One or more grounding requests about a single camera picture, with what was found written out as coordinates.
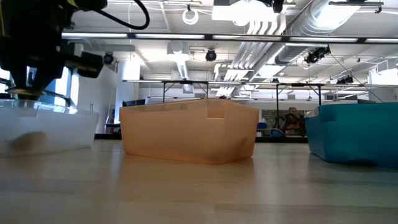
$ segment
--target fluorescent light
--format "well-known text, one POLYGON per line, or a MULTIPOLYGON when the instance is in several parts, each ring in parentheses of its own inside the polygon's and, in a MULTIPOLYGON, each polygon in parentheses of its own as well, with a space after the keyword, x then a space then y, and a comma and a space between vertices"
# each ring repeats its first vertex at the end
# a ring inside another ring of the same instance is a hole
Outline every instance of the fluorescent light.
POLYGON ((311 44, 311 43, 286 43, 289 47, 327 47, 327 44, 311 44))
POLYGON ((62 38, 127 38, 127 34, 110 34, 110 33, 62 33, 62 38))
MULTIPOLYGON (((143 4, 159 4, 159 1, 141 1, 143 4)), ((133 0, 108 0, 108 4, 137 4, 133 0)), ((191 4, 201 6, 200 1, 164 1, 164 4, 191 4)))
POLYGON ((204 39, 200 34, 136 34, 137 39, 204 39))
POLYGON ((241 82, 209 82, 209 84, 241 85, 241 82))
POLYGON ((383 6, 384 2, 342 2, 342 1, 330 1, 330 6, 383 6))
POLYGON ((123 80, 124 82, 136 82, 136 83, 161 83, 161 80, 123 80))
POLYGON ((246 83, 247 85, 276 85, 278 83, 246 83))
POLYGON ((365 43, 391 43, 396 44, 398 43, 398 39, 387 39, 387 38, 368 38, 365 40, 365 43))
POLYGON ((213 35, 214 40, 261 40, 261 41, 280 41, 281 37, 263 35, 213 35))
POLYGON ((341 43, 354 43, 358 38, 344 38, 344 37, 291 37, 289 41, 296 42, 341 42, 341 43))

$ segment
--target ventilation duct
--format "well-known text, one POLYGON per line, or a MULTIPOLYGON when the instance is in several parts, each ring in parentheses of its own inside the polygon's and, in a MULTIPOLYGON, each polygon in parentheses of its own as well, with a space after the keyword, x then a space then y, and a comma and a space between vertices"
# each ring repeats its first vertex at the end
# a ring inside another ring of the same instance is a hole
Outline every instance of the ventilation duct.
MULTIPOLYGON (((330 0, 314 0, 286 30, 285 34, 294 36, 330 35, 360 8, 359 6, 331 6, 329 2, 330 0)), ((307 50, 308 47, 273 44, 255 68, 255 71, 260 74, 257 78, 274 76, 285 68, 284 65, 294 62, 307 50), (275 63, 281 66, 277 70, 273 66, 272 71, 269 71, 266 64, 275 63)))
MULTIPOLYGON (((177 69, 182 80, 188 79, 187 60, 190 60, 188 44, 181 40, 171 41, 167 44, 167 58, 177 63, 177 69)), ((191 85, 183 86, 184 93, 193 93, 191 85)))

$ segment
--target ceiling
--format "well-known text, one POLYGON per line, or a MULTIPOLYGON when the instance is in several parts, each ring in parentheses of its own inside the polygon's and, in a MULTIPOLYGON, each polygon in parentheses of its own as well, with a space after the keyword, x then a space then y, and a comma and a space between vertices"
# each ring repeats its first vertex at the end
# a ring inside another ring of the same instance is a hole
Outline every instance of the ceiling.
MULTIPOLYGON (((361 8, 345 24, 332 33, 337 36, 398 36, 398 1, 383 0, 384 12, 375 14, 376 8, 361 8)), ((287 13, 287 23, 298 14, 309 0, 295 0, 296 7, 290 8, 287 13)), ((202 6, 192 6, 192 9, 205 10, 211 14, 212 0, 202 1, 202 6)), ((213 21, 208 14, 200 13, 199 20, 195 25, 187 25, 182 21, 182 12, 185 5, 171 6, 164 5, 169 11, 159 11, 160 5, 146 5, 150 12, 150 26, 141 32, 170 32, 170 33, 202 33, 202 34, 244 34, 248 26, 238 27, 231 21, 213 21)), ((130 14, 130 23, 143 24, 144 15, 136 5, 129 4, 109 4, 106 11, 124 21, 128 21, 130 14)), ((129 32, 125 28, 95 12, 77 12, 73 16, 73 22, 76 26, 73 32, 129 32)), ((135 52, 140 55, 143 63, 141 73, 144 77, 162 77, 164 74, 170 74, 172 70, 177 69, 175 62, 168 61, 166 58, 167 43, 166 40, 85 40, 86 44, 100 49, 106 45, 134 45, 135 52)), ((239 50, 240 42, 207 42, 207 41, 187 41, 191 60, 187 62, 188 70, 213 71, 217 62, 230 62, 236 56, 239 50), (217 53, 216 62, 206 62, 205 54, 207 49, 213 48, 217 53)), ((345 69, 354 69, 354 74, 362 82, 367 80, 368 71, 363 69, 364 62, 372 62, 380 57, 398 57, 398 45, 330 45, 331 52, 336 59, 330 55, 324 58, 319 64, 305 70, 302 67, 302 58, 297 63, 286 67, 282 72, 283 76, 277 74, 280 82, 304 82, 311 77, 312 82, 325 82, 331 76, 339 74, 345 69)), ((130 52, 115 52, 115 56, 120 60, 128 60, 130 52)))

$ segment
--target clear plastic bin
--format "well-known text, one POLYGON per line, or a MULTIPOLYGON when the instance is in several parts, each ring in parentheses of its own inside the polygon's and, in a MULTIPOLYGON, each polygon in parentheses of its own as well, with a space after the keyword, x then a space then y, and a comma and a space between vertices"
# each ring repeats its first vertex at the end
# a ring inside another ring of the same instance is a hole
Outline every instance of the clear plastic bin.
POLYGON ((258 109, 228 100, 121 108, 126 154, 205 164, 253 155, 258 109))
POLYGON ((398 103, 319 106, 305 118, 312 153, 339 164, 398 167, 398 103))
POLYGON ((29 100, 0 100, 0 156, 90 147, 98 114, 29 100))

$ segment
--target security camera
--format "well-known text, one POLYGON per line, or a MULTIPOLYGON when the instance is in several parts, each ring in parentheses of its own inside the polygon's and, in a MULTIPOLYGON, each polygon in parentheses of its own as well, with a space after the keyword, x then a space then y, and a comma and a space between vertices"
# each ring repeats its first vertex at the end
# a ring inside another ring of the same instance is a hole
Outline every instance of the security camera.
POLYGON ((209 49, 206 54, 206 61, 214 62, 217 58, 217 54, 214 49, 209 49))
POLYGON ((330 54, 330 48, 329 46, 327 47, 319 47, 315 49, 314 51, 311 51, 308 53, 308 56, 305 57, 304 61, 307 64, 313 64, 317 63, 319 60, 325 58, 326 55, 330 54))
POLYGON ((104 64, 111 65, 114 61, 113 52, 105 52, 104 64))

